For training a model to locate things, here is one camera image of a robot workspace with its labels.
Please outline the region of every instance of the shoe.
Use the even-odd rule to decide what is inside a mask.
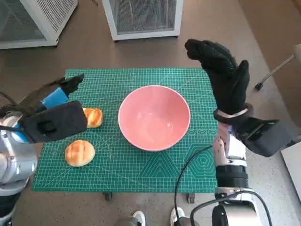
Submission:
[[[141,226],[146,226],[145,215],[142,211],[137,211],[133,214],[133,217],[141,223]]]
[[[178,207],[178,213],[179,217],[184,217],[185,213],[181,207]],[[171,211],[170,215],[170,226],[174,226],[174,223],[178,220],[177,215],[175,214],[175,208],[173,208],[173,211]]]

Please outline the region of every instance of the bowl rim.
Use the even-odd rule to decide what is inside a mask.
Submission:
[[[125,101],[135,92],[139,91],[140,89],[144,89],[146,87],[162,87],[162,88],[165,88],[165,89],[169,89],[170,91],[174,92],[175,94],[177,94],[178,96],[181,97],[181,99],[184,101],[184,103],[186,104],[187,108],[188,108],[188,124],[187,124],[187,127],[185,129],[185,132],[183,133],[183,135],[180,137],[180,139],[170,145],[166,145],[165,147],[162,147],[162,148],[152,148],[152,149],[149,149],[149,148],[143,148],[139,145],[137,145],[135,142],[132,142],[130,139],[128,139],[125,134],[124,134],[124,131],[122,130],[121,126],[120,126],[120,110],[121,110],[121,107],[123,106],[123,104],[125,103]],[[190,119],[191,119],[191,115],[190,115],[190,108],[189,108],[189,105],[187,103],[187,101],[185,100],[185,98],[177,91],[175,91],[174,89],[172,88],[169,88],[167,86],[162,86],[162,85],[148,85],[148,86],[142,86],[142,87],[139,87],[135,90],[133,90],[132,92],[130,92],[122,101],[120,107],[119,107],[119,110],[118,110],[118,126],[119,126],[119,129],[123,135],[123,137],[132,145],[134,145],[135,147],[139,148],[139,149],[142,149],[142,150],[145,150],[145,151],[149,151],[149,152],[159,152],[159,151],[163,151],[163,150],[166,150],[168,148],[171,148],[172,146],[174,146],[175,144],[177,144],[180,140],[182,140],[182,138],[185,136],[185,134],[187,133],[188,129],[189,129],[189,126],[190,126]]]

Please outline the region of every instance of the metal vent grille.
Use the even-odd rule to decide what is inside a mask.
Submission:
[[[45,40],[22,3],[18,0],[0,0],[0,42]]]
[[[74,2],[72,0],[36,0],[53,30],[57,32]]]
[[[176,0],[110,0],[118,34],[174,30]]]

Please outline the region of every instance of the pink bowl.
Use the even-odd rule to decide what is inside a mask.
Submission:
[[[157,152],[182,139],[190,124],[190,110],[185,99],[173,89],[144,86],[123,100],[118,123],[132,145]]]

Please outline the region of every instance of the green cutting mat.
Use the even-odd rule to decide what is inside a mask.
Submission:
[[[210,145],[217,132],[212,112],[216,108],[206,72],[200,68],[71,69],[66,78],[84,73],[79,89],[70,95],[84,107],[101,108],[103,125],[43,146],[33,191],[173,192],[187,159]],[[164,85],[178,91],[191,111],[190,128],[174,147],[146,152],[129,144],[118,127],[118,109],[133,90]],[[96,150],[84,167],[64,160],[65,148],[74,140],[88,140]],[[179,191],[213,192],[216,186],[212,150],[201,154],[186,171]]]

